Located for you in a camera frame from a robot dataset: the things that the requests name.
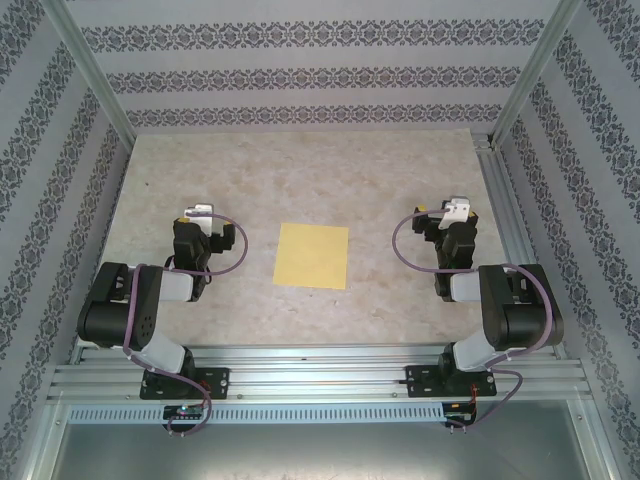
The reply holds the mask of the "yellow paper sheet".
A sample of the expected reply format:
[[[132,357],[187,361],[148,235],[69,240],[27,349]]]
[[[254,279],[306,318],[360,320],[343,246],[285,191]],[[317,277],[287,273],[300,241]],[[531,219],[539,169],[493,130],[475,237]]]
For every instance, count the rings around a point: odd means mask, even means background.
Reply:
[[[282,223],[273,283],[345,290],[348,245],[347,227]]]

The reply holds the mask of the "aluminium frame bar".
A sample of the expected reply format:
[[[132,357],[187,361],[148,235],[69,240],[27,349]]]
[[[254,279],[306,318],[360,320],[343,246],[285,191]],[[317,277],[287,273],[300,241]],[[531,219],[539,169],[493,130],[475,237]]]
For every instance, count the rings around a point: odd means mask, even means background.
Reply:
[[[504,142],[529,93],[542,74],[554,48],[568,28],[580,4],[581,0],[558,1],[496,121],[490,141],[494,149]]]
[[[567,401],[589,480],[625,480],[594,400]]]
[[[131,153],[136,132],[121,106],[106,74],[101,69],[66,0],[39,0],[47,17],[73,57],[84,80],[93,91],[126,151]]]
[[[61,400],[45,402],[11,480],[52,480],[69,412]]]

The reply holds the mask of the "grey metal sheet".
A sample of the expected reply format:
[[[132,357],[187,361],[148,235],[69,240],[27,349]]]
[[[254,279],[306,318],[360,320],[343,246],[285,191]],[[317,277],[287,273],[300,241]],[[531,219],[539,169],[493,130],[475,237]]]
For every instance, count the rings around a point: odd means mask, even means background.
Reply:
[[[514,402],[478,429],[439,424],[67,427],[53,480],[590,480],[566,408]]]

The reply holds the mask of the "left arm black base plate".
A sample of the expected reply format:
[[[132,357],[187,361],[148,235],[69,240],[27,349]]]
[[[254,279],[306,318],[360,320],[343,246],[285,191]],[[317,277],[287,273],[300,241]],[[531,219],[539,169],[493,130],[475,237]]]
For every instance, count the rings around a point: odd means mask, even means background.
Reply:
[[[196,368],[190,379],[204,388],[212,400],[225,400],[230,384],[228,368]],[[194,386],[157,373],[145,371],[139,396],[142,400],[199,400],[203,394]]]

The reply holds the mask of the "aluminium side rail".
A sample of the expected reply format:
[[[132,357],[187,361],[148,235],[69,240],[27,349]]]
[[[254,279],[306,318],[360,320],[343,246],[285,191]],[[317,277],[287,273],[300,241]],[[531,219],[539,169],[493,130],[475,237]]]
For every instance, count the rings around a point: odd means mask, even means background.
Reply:
[[[536,263],[501,152],[492,146],[488,135],[472,134],[472,142],[507,260],[514,264]]]

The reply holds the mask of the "aluminium mounting rail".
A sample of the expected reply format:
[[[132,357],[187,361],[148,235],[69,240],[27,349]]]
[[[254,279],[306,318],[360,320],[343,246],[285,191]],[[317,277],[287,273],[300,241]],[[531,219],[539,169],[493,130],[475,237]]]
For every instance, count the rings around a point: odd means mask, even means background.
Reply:
[[[227,400],[247,403],[335,403],[402,401],[404,369],[429,364],[437,344],[334,346],[195,347],[197,365],[230,371]],[[590,399],[593,392],[579,360],[553,348],[505,363],[524,378],[516,399]],[[82,344],[70,365],[55,368],[46,400],[50,404],[133,404],[139,402],[142,371],[118,350]]]

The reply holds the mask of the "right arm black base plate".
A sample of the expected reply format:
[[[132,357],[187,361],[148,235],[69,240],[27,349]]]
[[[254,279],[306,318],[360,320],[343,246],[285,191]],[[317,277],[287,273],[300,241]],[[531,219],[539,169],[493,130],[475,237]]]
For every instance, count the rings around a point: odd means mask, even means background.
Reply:
[[[497,388],[494,377],[487,371],[465,372],[453,369],[445,373],[435,365],[409,365],[405,379],[410,398],[494,397]]]

